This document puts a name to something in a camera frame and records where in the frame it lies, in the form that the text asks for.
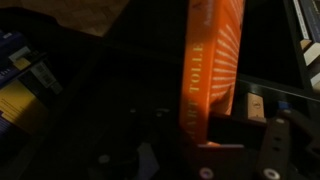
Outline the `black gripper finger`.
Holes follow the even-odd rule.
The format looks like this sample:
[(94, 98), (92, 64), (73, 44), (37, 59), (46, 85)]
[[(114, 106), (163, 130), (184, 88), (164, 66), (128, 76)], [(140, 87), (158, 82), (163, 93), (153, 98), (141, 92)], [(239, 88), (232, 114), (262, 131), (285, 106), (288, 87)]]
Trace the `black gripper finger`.
[(268, 120), (255, 166), (256, 180), (319, 180), (319, 124), (297, 110)]

